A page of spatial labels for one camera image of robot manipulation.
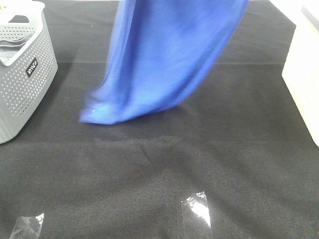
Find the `blue microfibre towel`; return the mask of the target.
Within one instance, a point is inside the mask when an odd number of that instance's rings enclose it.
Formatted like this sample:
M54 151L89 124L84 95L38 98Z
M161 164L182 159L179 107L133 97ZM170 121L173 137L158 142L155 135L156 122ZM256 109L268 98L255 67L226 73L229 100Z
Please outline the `blue microfibre towel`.
M80 121L112 125L173 108L202 83L240 23L246 0L123 0L104 81Z

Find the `black table cloth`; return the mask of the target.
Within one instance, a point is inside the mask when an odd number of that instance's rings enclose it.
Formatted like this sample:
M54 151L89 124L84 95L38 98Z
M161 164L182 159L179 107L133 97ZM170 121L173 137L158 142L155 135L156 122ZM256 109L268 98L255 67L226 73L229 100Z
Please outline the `black table cloth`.
M117 1L47 0L57 74L0 147L0 236L44 214L43 239L181 239L205 192L215 239L316 239L319 149L282 79L295 30L248 5L219 61L179 106L113 126L78 121L104 77Z

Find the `clear tape strip centre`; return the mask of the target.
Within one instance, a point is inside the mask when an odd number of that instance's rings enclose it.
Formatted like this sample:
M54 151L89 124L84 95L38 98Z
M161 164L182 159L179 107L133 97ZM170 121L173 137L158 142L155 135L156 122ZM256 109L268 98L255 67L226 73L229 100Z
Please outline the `clear tape strip centre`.
M184 239L212 239L210 214L205 192L181 201Z

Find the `clear tape strip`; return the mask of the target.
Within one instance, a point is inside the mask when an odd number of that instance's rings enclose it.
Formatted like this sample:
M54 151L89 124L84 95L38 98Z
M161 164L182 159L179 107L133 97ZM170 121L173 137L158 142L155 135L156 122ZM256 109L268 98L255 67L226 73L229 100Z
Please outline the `clear tape strip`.
M39 239L44 213L35 217L18 217L10 239Z
M212 239L210 214L205 192L181 201L184 239Z

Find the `grey perforated plastic basket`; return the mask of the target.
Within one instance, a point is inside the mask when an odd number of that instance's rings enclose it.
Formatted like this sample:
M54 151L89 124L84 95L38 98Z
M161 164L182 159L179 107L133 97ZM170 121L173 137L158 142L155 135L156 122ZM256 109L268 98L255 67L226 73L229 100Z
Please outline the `grey perforated plastic basket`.
M58 69L44 8L45 3L34 0L0 3L0 40L31 36L12 58L0 60L1 143L12 140L22 130Z

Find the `white plastic basket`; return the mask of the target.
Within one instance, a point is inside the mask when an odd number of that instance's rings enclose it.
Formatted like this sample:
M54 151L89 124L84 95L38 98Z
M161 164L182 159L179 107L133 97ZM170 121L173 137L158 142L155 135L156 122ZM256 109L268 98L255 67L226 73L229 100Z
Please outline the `white plastic basket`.
M316 145L319 144L319 2L305 1L282 77Z

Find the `grey folded towels in basket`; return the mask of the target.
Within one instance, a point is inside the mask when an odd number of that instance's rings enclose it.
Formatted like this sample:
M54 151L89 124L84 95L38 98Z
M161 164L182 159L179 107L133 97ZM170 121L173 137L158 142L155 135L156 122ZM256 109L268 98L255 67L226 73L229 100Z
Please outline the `grey folded towels in basket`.
M0 41L0 59L7 61L12 58L31 38L30 34L15 40Z

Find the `clear tape strip left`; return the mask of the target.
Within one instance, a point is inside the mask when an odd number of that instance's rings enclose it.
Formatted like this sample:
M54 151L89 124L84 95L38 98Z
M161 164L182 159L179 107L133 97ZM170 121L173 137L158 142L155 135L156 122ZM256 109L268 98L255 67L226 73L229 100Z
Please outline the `clear tape strip left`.
M39 239L44 213L35 217L18 217L10 239Z

